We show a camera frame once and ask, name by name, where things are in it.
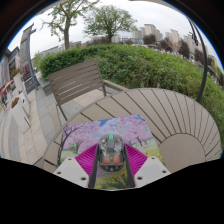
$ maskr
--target planter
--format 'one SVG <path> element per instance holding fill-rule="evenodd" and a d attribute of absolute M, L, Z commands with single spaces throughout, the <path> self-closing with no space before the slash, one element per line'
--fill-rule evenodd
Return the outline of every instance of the planter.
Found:
<path fill-rule="evenodd" d="M 19 98 L 21 99 L 21 101 L 23 103 L 24 109 L 26 111 L 26 115 L 30 116 L 30 105 L 29 105 L 29 101 L 27 99 L 27 95 L 26 95 L 25 91 L 22 91 L 19 94 Z"/>
<path fill-rule="evenodd" d="M 13 95 L 12 95 L 12 90 L 10 90 L 10 92 L 9 92 L 9 93 L 10 93 L 10 96 L 11 96 L 11 98 L 12 98 L 12 97 L 13 97 Z"/>
<path fill-rule="evenodd" d="M 30 128 L 30 120 L 23 108 L 24 105 L 21 99 L 19 99 L 18 103 L 12 108 L 12 115 L 22 133 L 25 133 Z"/>
<path fill-rule="evenodd" d="M 22 91 L 23 90 L 23 84 L 22 84 L 22 80 L 21 80 L 21 74 L 18 73 L 16 76 L 13 77 L 15 86 L 16 86 L 16 90 L 17 91 Z"/>

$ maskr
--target chair leg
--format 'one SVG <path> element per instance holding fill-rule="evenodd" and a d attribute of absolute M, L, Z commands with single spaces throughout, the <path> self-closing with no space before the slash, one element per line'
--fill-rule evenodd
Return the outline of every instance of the chair leg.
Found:
<path fill-rule="evenodd" d="M 104 96 L 107 96 L 106 89 L 105 89 L 105 85 L 102 85 L 102 89 L 103 89 L 103 95 Z"/>
<path fill-rule="evenodd" d="M 67 117 L 65 116 L 65 113 L 64 113 L 64 111 L 62 110 L 61 106 L 59 106 L 59 108 L 60 108 L 60 110 L 61 110 L 61 112 L 62 112 L 63 117 L 64 117 L 65 120 L 67 121 L 68 119 L 67 119 Z"/>

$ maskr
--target apartment building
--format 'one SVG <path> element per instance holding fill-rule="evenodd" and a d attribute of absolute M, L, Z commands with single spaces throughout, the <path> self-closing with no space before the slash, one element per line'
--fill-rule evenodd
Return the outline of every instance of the apartment building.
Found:
<path fill-rule="evenodd" d="M 180 37 L 178 31 L 171 29 L 172 40 L 174 43 L 178 43 L 180 41 Z"/>
<path fill-rule="evenodd" d="M 156 35 L 156 27 L 153 24 L 145 24 L 145 35 Z"/>
<path fill-rule="evenodd" d="M 169 32 L 166 32 L 166 38 L 169 38 L 171 41 L 173 41 L 172 34 Z"/>
<path fill-rule="evenodd" d="M 145 36 L 145 27 L 140 27 L 139 30 L 142 32 L 142 38 Z"/>
<path fill-rule="evenodd" d="M 163 34 L 162 33 L 159 34 L 159 41 L 161 41 L 161 40 L 163 40 Z"/>
<path fill-rule="evenodd" d="M 143 38 L 142 32 L 139 30 L 132 31 L 132 38 L 142 39 Z"/>
<path fill-rule="evenodd" d="M 69 42 L 69 47 L 74 47 L 74 46 L 76 46 L 76 45 L 80 45 L 80 44 L 82 44 L 82 41 L 77 41 L 77 42 L 70 41 L 70 42 Z M 58 47 L 58 52 L 59 52 L 59 51 L 63 51 L 63 50 L 65 50 L 65 43 L 63 43 L 60 47 Z M 56 52 L 57 52 L 56 47 L 55 47 L 55 52 L 53 52 L 53 51 L 49 51 L 49 50 L 48 50 L 48 52 L 49 52 L 50 54 L 51 54 L 51 53 L 56 53 Z"/>
<path fill-rule="evenodd" d="M 53 54 L 53 53 L 57 53 L 57 52 L 59 52 L 59 46 L 52 47 L 52 48 L 50 48 L 48 50 L 45 50 L 45 51 L 41 51 L 39 54 L 40 54 L 41 58 L 44 58 L 48 54 Z"/>
<path fill-rule="evenodd" d="M 116 36 L 112 37 L 111 42 L 112 43 L 119 43 L 120 40 L 121 40 L 121 36 L 120 35 L 116 35 Z"/>

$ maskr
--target chair backrest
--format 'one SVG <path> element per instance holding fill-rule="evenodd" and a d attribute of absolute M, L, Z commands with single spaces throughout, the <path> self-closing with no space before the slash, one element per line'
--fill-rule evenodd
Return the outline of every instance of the chair backrest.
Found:
<path fill-rule="evenodd" d="M 99 87 L 103 88 L 106 96 L 103 79 L 95 59 L 59 70 L 49 75 L 48 80 L 60 109 L 62 104 Z"/>

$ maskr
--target wooden slat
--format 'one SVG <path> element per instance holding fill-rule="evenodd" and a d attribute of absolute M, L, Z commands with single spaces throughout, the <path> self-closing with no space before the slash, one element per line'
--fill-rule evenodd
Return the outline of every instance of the wooden slat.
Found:
<path fill-rule="evenodd" d="M 146 116 L 146 114 L 135 104 L 135 102 L 125 93 L 112 96 L 121 106 L 123 106 L 131 114 L 140 114 L 148 124 L 152 134 L 155 138 L 162 142 L 165 140 L 164 135 L 159 128 Z"/>
<path fill-rule="evenodd" d="M 55 138 L 54 142 L 56 142 L 57 144 L 61 144 L 61 138 L 62 138 L 62 132 Z"/>
<path fill-rule="evenodd" d="M 140 91 L 128 91 L 127 94 L 135 101 L 135 103 L 144 111 L 144 113 L 152 119 L 160 131 L 166 136 L 169 137 L 170 133 L 164 125 L 161 118 L 158 116 L 154 108 L 148 103 L 146 98 L 141 94 Z"/>
<path fill-rule="evenodd" d="M 172 105 L 169 102 L 164 90 L 153 90 L 156 96 L 159 98 L 159 101 L 162 103 L 163 107 L 165 108 L 168 117 L 170 118 L 171 123 L 174 126 L 175 133 L 180 133 L 180 127 L 177 122 L 177 118 L 175 116 L 174 110 Z"/>
<path fill-rule="evenodd" d="M 93 121 L 112 118 L 110 114 L 108 114 L 105 110 L 101 109 L 96 104 L 93 104 L 92 106 L 88 107 L 82 112 L 82 114 L 84 114 Z"/>
<path fill-rule="evenodd" d="M 65 96 L 69 96 L 71 94 L 73 94 L 74 92 L 77 92 L 77 91 L 80 91 L 82 89 L 85 89 L 93 84 L 97 84 L 97 83 L 100 83 L 101 82 L 101 79 L 99 79 L 99 76 L 96 75 L 95 77 L 94 76 L 91 76 L 91 80 L 85 80 L 83 82 L 81 82 L 82 80 L 80 80 L 80 82 L 78 84 L 76 83 L 73 83 L 72 86 L 70 86 L 69 89 L 60 89 L 58 91 L 55 91 L 55 94 L 57 96 L 57 99 L 58 100 L 61 100 L 63 99 Z"/>
<path fill-rule="evenodd" d="M 216 133 L 215 137 L 210 142 L 210 144 L 208 145 L 207 149 L 205 148 L 205 155 L 208 155 L 214 149 L 214 147 L 217 145 L 218 142 L 220 142 L 219 132 Z"/>
<path fill-rule="evenodd" d="M 56 166 L 51 165 L 50 163 L 44 161 L 43 163 L 43 170 L 46 170 L 50 173 L 54 173 L 54 171 L 57 169 Z"/>
<path fill-rule="evenodd" d="M 195 103 L 195 116 L 196 116 L 196 123 L 195 123 L 195 138 L 199 138 L 200 128 L 201 128 L 201 119 L 202 119 L 202 106 Z"/>
<path fill-rule="evenodd" d="M 130 115 L 123 107 L 121 107 L 114 99 L 108 97 L 97 102 L 97 105 L 103 107 L 104 110 L 109 112 L 114 117 L 122 117 Z"/>
<path fill-rule="evenodd" d="M 69 74 L 69 73 L 72 73 L 74 71 L 78 71 L 78 70 L 81 70 L 83 68 L 91 67 L 91 66 L 94 66 L 94 65 L 96 65 L 95 60 L 88 61 L 88 62 L 82 62 L 82 63 L 76 64 L 76 65 L 72 65 L 72 66 L 69 66 L 67 68 L 61 69 L 61 70 L 59 70 L 55 73 L 52 73 L 51 75 L 48 76 L 48 79 L 50 81 L 53 81 L 54 79 L 59 79 L 62 76 L 62 74 Z"/>
<path fill-rule="evenodd" d="M 203 108 L 202 109 L 202 118 L 201 118 L 201 130 L 200 130 L 200 134 L 199 134 L 199 137 L 198 137 L 198 140 L 200 142 L 202 141 L 202 138 L 203 138 L 204 133 L 205 133 L 206 125 L 207 125 L 207 122 L 208 122 L 208 116 L 209 116 L 208 111 L 205 110 L 205 108 Z"/>
<path fill-rule="evenodd" d="M 189 97 L 186 97 L 186 101 L 187 101 L 187 108 L 188 108 L 189 119 L 190 119 L 191 135 L 194 136 L 194 132 L 195 132 L 194 100 L 190 99 Z"/>
<path fill-rule="evenodd" d="M 170 134 L 173 135 L 175 134 L 175 130 L 173 128 L 173 125 L 167 116 L 164 108 L 162 107 L 161 103 L 157 99 L 156 95 L 151 89 L 143 89 L 141 90 L 142 94 L 146 97 L 146 99 L 149 101 L 151 106 L 155 109 L 167 129 L 169 130 Z"/>
<path fill-rule="evenodd" d="M 68 101 L 70 101 L 70 100 L 72 100 L 72 99 L 74 99 L 74 98 L 76 98 L 76 97 L 78 97 L 78 96 L 80 96 L 84 93 L 90 92 L 91 90 L 98 89 L 100 87 L 102 87 L 102 83 L 90 86 L 89 88 L 86 88 L 86 89 L 81 90 L 77 93 L 74 93 L 74 94 L 70 95 L 69 97 L 66 97 L 63 100 L 58 100 L 57 102 L 58 102 L 59 105 L 62 105 L 62 104 L 66 103 L 66 102 L 68 102 Z"/>
<path fill-rule="evenodd" d="M 189 114 L 188 114 L 186 98 L 185 98 L 184 95 L 179 94 L 179 93 L 175 93 L 175 95 L 177 97 L 180 109 L 181 109 L 182 114 L 183 114 L 186 133 L 191 134 L 190 119 L 189 119 Z"/>
<path fill-rule="evenodd" d="M 63 79 L 60 83 L 58 83 L 56 85 L 53 85 L 53 89 L 58 90 L 58 89 L 60 89 L 62 87 L 65 87 L 65 86 L 67 88 L 69 88 L 69 85 L 73 84 L 77 80 L 81 80 L 81 79 L 84 79 L 86 77 L 96 75 L 96 74 L 98 74 L 98 70 L 93 70 L 93 71 L 90 71 L 90 72 L 86 72 L 86 73 L 81 74 L 81 75 L 72 74 L 71 77 L 69 77 L 68 79 Z"/>
<path fill-rule="evenodd" d="M 203 145 L 203 147 L 204 147 L 205 150 L 208 148 L 208 146 L 213 141 L 213 139 L 214 139 L 217 131 L 218 131 L 217 127 L 215 125 L 213 125 L 212 130 L 211 130 L 210 134 L 208 135 L 208 138 L 205 141 L 205 144 Z"/>
<path fill-rule="evenodd" d="M 59 145 L 52 142 L 47 149 L 44 159 L 57 165 Z"/>
<path fill-rule="evenodd" d="M 183 115 L 181 113 L 180 106 L 177 101 L 175 93 L 172 91 L 166 91 L 165 94 L 173 108 L 174 114 L 176 115 L 176 119 L 179 124 L 181 133 L 185 133 L 186 130 L 185 130 L 185 124 L 184 124 L 184 120 L 183 120 Z"/>
<path fill-rule="evenodd" d="M 90 122 L 91 120 L 88 119 L 87 117 L 83 116 L 82 114 L 77 115 L 71 122 L 69 122 L 70 124 L 79 124 L 79 123 L 86 123 L 86 122 Z"/>
<path fill-rule="evenodd" d="M 215 156 L 216 153 L 218 152 L 221 152 L 221 144 L 220 144 L 220 141 L 218 142 L 218 144 L 215 145 L 215 147 L 213 148 L 213 150 L 208 154 L 206 155 L 206 161 L 211 159 L 213 156 Z"/>
<path fill-rule="evenodd" d="M 213 124 L 214 124 L 214 120 L 213 120 L 212 116 L 209 114 L 208 122 L 207 122 L 207 125 L 205 128 L 204 137 L 201 140 L 202 145 L 204 145 L 206 140 L 208 139 L 208 136 L 209 136 L 209 133 L 211 132 Z"/>
<path fill-rule="evenodd" d="M 210 159 L 207 160 L 207 162 L 212 161 L 212 160 L 216 160 L 216 159 L 220 159 L 221 156 L 221 150 L 218 151 L 214 156 L 212 156 Z"/>

